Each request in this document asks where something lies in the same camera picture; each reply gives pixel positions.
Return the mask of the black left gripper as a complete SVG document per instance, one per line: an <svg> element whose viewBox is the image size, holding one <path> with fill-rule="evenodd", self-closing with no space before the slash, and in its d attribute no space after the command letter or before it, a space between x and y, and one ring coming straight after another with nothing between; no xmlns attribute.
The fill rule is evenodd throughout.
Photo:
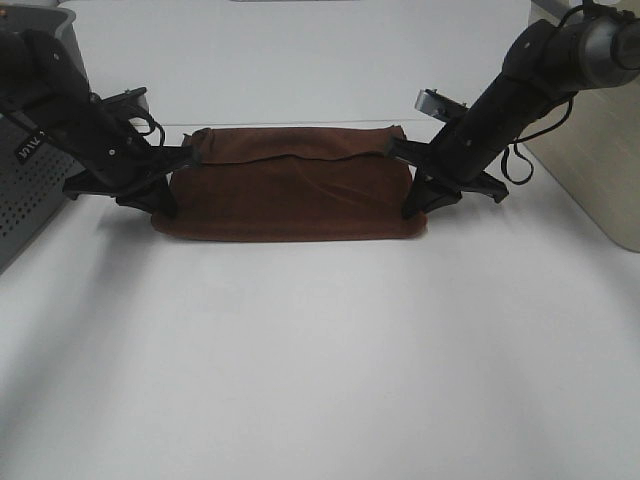
<svg viewBox="0 0 640 480"><path fill-rule="evenodd" d="M167 175L198 167L200 151L191 145L167 146L156 120L155 132L143 136L143 121L119 121L104 110L102 100L91 91L63 96L63 150L83 167L65 181L64 193L71 199L107 196L121 206L174 218L178 205Z"/></svg>

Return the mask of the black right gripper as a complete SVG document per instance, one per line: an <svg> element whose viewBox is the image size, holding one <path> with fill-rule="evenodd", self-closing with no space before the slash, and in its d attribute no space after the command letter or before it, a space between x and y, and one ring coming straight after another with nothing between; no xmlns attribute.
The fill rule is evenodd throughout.
<svg viewBox="0 0 640 480"><path fill-rule="evenodd" d="M402 217L456 204L465 192L499 203L506 185L487 174L487 166L508 144L508 114L502 108L473 107L445 124L428 143L391 137L385 155L414 163L416 177L402 206Z"/></svg>

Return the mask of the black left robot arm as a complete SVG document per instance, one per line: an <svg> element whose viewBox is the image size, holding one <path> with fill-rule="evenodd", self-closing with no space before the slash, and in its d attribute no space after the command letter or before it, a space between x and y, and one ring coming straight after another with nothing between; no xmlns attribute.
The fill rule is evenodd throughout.
<svg viewBox="0 0 640 480"><path fill-rule="evenodd" d="M26 117L43 139L69 154L82 171L64 194L106 196L120 206L173 217L178 211L167 177L199 165L192 146L168 146L149 113L144 87L101 98L63 43L41 31L1 33L1 112Z"/></svg>

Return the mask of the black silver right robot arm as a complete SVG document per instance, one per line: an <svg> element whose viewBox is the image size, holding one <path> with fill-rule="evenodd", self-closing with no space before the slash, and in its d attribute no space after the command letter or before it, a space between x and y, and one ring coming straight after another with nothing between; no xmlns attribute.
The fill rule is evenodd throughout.
<svg viewBox="0 0 640 480"><path fill-rule="evenodd" d="M507 52L500 73L471 105L436 90L419 92L418 111L443 122L428 143L392 139L390 157L415 167L404 218L453 205L463 193L501 202L506 184L485 169L506 163L528 141L524 130L584 90L627 85L639 75L639 19L594 1L568 10L558 24L538 20Z"/></svg>

